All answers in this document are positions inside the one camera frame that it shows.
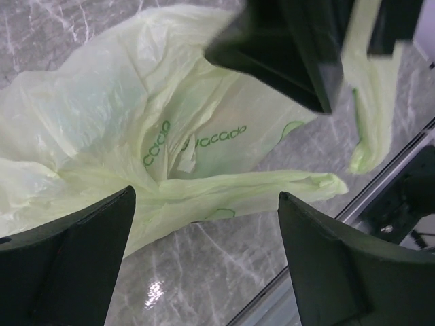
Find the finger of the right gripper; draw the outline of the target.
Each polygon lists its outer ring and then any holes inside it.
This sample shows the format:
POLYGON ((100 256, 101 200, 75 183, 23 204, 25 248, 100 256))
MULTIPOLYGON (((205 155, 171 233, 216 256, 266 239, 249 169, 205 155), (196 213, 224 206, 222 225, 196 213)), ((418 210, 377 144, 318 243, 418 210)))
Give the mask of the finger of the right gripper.
POLYGON ((411 41, 423 0, 382 0, 367 55, 392 55, 397 41, 411 41))
POLYGON ((206 47, 205 58, 255 77, 314 113, 331 114, 351 11, 351 1, 247 1, 206 47))

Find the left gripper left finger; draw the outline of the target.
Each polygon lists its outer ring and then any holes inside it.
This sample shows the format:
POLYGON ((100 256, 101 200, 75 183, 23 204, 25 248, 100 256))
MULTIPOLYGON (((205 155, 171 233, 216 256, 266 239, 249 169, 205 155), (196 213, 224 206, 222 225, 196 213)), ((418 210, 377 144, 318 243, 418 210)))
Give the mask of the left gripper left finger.
POLYGON ((1 238, 1 324, 104 325, 135 203, 128 186, 1 238))

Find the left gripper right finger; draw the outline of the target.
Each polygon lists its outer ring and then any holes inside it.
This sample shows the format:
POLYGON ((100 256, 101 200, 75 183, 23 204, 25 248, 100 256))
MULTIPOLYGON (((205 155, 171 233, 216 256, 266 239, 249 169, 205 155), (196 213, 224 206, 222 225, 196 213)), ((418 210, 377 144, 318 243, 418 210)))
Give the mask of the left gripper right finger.
POLYGON ((434 256, 367 235, 294 195, 279 226, 303 325, 433 325, 434 256))

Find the light green plastic bag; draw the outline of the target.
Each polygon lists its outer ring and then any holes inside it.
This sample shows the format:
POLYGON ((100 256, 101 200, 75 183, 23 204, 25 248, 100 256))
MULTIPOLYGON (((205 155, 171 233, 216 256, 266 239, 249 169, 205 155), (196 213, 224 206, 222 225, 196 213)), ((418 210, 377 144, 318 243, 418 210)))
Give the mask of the light green plastic bag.
POLYGON ((233 11, 150 8, 76 49, 55 71, 1 91, 1 235, 54 221, 132 186, 125 253, 190 223, 347 193, 333 173, 256 172, 315 115, 203 50, 233 11))

